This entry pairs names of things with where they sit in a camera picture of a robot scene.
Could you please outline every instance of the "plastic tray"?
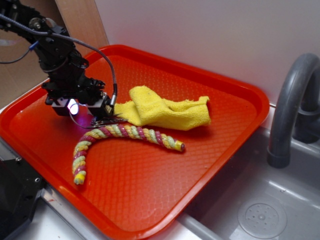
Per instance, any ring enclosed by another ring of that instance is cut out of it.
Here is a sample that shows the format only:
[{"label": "plastic tray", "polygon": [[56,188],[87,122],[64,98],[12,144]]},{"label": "plastic tray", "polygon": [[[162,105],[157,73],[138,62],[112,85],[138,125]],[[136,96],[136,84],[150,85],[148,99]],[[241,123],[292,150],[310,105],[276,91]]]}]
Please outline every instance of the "plastic tray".
[{"label": "plastic tray", "polygon": [[[183,153],[140,140],[100,140],[88,151],[87,177],[80,186],[71,173],[73,150],[87,130],[45,105],[40,87],[3,111],[0,135],[104,234],[148,238],[168,226],[258,128],[269,101],[247,83],[127,46],[102,51],[114,64],[118,103],[130,100],[129,90],[142,85],[172,101],[209,96],[211,125],[189,131],[147,126],[184,142]],[[86,58],[86,75],[103,80],[111,94],[108,64],[95,52]],[[77,117],[82,124],[90,120],[86,112]]]}]

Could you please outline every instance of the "yellow cloth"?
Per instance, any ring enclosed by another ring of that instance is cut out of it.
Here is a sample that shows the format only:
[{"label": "yellow cloth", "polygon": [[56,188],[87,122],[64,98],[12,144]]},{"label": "yellow cloth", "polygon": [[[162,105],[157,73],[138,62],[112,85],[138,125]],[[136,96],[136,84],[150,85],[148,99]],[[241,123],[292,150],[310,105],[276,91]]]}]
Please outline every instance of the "yellow cloth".
[{"label": "yellow cloth", "polygon": [[198,101],[174,102],[161,98],[146,86],[136,86],[129,94],[132,101],[117,103],[114,113],[135,126],[149,125],[186,131],[211,122],[208,96],[201,96]]}]

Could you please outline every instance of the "striped rope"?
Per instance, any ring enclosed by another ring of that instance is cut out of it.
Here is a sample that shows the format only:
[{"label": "striped rope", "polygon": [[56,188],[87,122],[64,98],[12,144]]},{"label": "striped rope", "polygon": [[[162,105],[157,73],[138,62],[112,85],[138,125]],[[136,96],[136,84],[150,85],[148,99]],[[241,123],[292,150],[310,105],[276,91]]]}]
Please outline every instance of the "striped rope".
[{"label": "striped rope", "polygon": [[185,150],[185,144],[183,142],[152,129],[121,124],[95,128],[86,132],[74,148],[72,174],[74,177],[73,181],[76,185],[83,185],[85,182],[87,174],[86,155],[89,146],[97,140],[107,139],[110,137],[139,139],[153,144],[158,144],[171,150],[177,150],[180,152]]}]

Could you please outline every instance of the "gray sink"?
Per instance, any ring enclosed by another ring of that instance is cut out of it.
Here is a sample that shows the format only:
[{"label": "gray sink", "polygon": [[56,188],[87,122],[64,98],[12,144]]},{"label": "gray sink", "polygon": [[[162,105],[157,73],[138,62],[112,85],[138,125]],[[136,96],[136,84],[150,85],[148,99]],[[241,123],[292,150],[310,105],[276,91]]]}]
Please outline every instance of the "gray sink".
[{"label": "gray sink", "polygon": [[224,240],[320,240],[320,152],[293,140],[290,165],[273,168],[269,134],[259,128],[184,212]]}]

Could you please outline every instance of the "gray faucet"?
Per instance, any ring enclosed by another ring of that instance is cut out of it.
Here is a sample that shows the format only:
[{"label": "gray faucet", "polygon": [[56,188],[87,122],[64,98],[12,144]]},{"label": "gray faucet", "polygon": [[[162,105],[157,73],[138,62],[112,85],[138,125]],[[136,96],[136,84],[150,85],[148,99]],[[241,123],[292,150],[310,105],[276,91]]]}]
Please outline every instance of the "gray faucet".
[{"label": "gray faucet", "polygon": [[275,168],[290,163],[291,138],[314,143],[320,138],[320,59],[297,58],[282,86],[271,126],[267,161]]}]

